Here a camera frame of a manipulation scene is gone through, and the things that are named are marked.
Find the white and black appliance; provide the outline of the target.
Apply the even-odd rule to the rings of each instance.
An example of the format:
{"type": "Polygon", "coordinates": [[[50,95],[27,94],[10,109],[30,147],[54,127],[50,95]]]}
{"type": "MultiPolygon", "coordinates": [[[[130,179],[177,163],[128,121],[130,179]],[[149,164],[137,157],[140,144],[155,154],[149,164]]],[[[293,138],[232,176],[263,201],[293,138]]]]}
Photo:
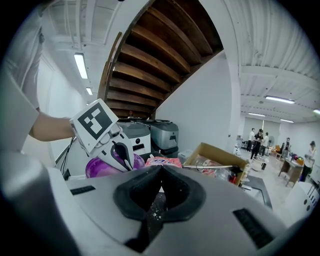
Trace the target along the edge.
{"type": "Polygon", "coordinates": [[[140,123],[117,122],[132,144],[136,155],[144,155],[151,152],[151,133],[149,128],[140,123]]]}

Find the wooden desk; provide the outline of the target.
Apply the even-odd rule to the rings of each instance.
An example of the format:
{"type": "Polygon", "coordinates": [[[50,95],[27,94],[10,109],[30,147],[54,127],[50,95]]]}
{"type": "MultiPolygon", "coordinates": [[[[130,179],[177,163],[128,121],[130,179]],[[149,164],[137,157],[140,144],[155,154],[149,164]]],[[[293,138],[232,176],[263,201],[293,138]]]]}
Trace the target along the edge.
{"type": "Polygon", "coordinates": [[[292,187],[300,180],[303,171],[303,165],[297,163],[295,160],[289,160],[285,158],[278,176],[283,175],[286,178],[286,187],[289,183],[292,183],[292,187]]]}

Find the purple plastic bucket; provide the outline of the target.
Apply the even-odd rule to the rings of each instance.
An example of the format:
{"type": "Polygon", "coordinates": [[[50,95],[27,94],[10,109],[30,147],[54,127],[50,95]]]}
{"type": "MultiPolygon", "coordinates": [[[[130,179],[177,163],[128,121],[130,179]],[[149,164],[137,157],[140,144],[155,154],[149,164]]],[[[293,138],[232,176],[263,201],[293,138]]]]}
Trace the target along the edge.
{"type": "MultiPolygon", "coordinates": [[[[143,158],[135,153],[133,154],[133,156],[133,169],[138,170],[140,168],[143,168],[145,166],[145,161],[143,160],[143,158]]],[[[112,167],[111,165],[108,165],[98,157],[91,159],[85,168],[86,178],[106,177],[122,173],[122,171],[112,167]]]]}

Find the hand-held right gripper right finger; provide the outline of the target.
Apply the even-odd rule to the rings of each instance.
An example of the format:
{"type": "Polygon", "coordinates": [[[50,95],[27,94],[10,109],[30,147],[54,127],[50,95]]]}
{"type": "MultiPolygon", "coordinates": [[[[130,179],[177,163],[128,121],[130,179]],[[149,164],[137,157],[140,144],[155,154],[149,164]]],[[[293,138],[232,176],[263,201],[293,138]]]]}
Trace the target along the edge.
{"type": "Polygon", "coordinates": [[[192,170],[174,171],[201,185],[205,200],[190,219],[164,223],[149,256],[264,256],[286,232],[272,209],[236,185],[192,170]]]}

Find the white bucket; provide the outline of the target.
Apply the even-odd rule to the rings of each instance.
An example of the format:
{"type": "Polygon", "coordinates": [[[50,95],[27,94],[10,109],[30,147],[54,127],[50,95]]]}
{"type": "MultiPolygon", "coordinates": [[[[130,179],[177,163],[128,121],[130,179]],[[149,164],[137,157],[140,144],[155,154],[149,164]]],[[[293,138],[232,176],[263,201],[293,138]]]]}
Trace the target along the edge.
{"type": "Polygon", "coordinates": [[[253,169],[256,172],[264,171],[267,166],[267,163],[265,161],[253,159],[251,163],[251,169],[253,169]]]}

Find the brown wooden staircase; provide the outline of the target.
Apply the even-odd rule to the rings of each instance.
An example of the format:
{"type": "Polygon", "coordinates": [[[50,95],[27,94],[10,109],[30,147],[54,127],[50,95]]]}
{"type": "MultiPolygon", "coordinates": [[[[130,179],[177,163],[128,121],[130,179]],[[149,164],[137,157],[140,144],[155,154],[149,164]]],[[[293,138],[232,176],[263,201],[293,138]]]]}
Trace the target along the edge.
{"type": "Polygon", "coordinates": [[[121,119],[154,117],[179,86],[222,50],[200,0],[146,0],[115,37],[98,97],[121,119]]]}

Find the metal rod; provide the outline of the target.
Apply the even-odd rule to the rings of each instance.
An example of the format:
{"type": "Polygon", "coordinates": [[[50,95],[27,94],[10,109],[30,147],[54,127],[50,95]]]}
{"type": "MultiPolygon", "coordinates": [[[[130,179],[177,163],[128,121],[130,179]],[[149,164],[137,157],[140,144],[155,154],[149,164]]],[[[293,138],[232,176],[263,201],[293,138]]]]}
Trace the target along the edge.
{"type": "Polygon", "coordinates": [[[195,170],[215,170],[215,169],[223,169],[223,168],[238,168],[237,165],[188,165],[183,164],[182,168],[184,169],[195,169],[195,170]]]}

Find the small white box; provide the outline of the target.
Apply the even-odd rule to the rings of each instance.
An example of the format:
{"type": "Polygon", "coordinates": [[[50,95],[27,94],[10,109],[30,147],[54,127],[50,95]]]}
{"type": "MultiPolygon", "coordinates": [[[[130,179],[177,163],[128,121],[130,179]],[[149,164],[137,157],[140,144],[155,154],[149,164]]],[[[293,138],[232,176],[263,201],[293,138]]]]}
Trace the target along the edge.
{"type": "Polygon", "coordinates": [[[180,160],[181,164],[184,164],[187,159],[193,154],[193,151],[190,149],[184,150],[184,151],[180,151],[177,154],[177,158],[180,160]]]}

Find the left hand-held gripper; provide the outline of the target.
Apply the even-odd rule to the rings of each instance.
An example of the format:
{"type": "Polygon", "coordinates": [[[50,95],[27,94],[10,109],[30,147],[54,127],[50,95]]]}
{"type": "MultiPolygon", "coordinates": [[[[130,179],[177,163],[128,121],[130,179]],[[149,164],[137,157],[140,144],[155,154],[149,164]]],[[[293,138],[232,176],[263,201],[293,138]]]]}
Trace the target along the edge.
{"type": "Polygon", "coordinates": [[[99,157],[124,173],[133,170],[134,153],[130,139],[121,133],[118,120],[107,104],[97,99],[72,117],[70,125],[88,156],[99,157]]]}

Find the open cardboard box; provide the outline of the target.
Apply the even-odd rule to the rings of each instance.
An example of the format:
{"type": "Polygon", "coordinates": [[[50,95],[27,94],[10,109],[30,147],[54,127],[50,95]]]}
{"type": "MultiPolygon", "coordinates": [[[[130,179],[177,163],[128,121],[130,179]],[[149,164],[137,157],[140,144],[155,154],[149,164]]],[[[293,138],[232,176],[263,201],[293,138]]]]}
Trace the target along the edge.
{"type": "Polygon", "coordinates": [[[185,161],[186,165],[196,165],[196,157],[200,155],[211,161],[217,162],[223,166],[236,166],[239,168],[236,174],[235,185],[240,186],[242,179],[245,177],[246,168],[249,162],[232,153],[224,151],[213,145],[201,142],[185,161]]]}

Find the person's left forearm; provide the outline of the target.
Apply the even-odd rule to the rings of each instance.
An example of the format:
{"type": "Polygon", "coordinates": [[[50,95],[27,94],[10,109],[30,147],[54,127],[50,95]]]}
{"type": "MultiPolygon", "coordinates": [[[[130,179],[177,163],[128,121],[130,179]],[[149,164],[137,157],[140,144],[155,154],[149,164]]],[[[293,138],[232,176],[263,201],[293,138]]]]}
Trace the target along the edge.
{"type": "Polygon", "coordinates": [[[29,132],[29,135],[41,142],[52,142],[74,137],[74,131],[71,127],[70,118],[52,117],[41,112],[29,132]]]}

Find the white appliance cabinet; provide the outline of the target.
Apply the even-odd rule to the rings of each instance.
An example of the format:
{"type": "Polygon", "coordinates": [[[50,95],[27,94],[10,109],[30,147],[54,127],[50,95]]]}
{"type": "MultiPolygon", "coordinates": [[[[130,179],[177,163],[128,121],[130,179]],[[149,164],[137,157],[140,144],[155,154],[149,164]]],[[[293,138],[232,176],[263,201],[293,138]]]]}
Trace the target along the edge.
{"type": "Polygon", "coordinates": [[[307,218],[320,200],[320,194],[312,183],[298,182],[294,187],[297,190],[298,216],[300,219],[307,218]]]}

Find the dark grey appliance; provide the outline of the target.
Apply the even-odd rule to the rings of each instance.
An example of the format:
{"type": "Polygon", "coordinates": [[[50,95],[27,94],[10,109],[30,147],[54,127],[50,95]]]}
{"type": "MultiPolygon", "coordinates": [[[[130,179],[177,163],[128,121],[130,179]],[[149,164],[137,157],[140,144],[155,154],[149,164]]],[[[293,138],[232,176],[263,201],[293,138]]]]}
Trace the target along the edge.
{"type": "Polygon", "coordinates": [[[178,156],[179,128],[169,120],[153,120],[149,124],[151,147],[168,158],[178,156]]]}

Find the pink detergent pouch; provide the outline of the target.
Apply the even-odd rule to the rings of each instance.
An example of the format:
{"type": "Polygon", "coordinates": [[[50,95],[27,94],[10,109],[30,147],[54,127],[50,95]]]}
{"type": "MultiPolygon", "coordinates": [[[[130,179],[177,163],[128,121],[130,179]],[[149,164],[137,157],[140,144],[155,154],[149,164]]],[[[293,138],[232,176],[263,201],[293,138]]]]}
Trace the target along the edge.
{"type": "Polygon", "coordinates": [[[145,162],[145,167],[149,166],[173,166],[177,168],[182,168],[182,164],[178,158],[168,158],[163,156],[149,155],[149,158],[145,162]]]}

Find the standing fan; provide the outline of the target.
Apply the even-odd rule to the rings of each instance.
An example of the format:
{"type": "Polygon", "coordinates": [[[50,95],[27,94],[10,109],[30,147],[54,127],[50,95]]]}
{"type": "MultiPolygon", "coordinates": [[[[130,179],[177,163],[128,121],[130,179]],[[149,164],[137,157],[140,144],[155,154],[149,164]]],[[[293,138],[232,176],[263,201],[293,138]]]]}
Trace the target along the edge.
{"type": "Polygon", "coordinates": [[[266,152],[265,152],[266,156],[269,156],[270,153],[272,152],[274,143],[275,143],[275,138],[273,136],[270,136],[269,140],[268,140],[268,144],[267,144],[267,149],[266,149],[266,152]]]}

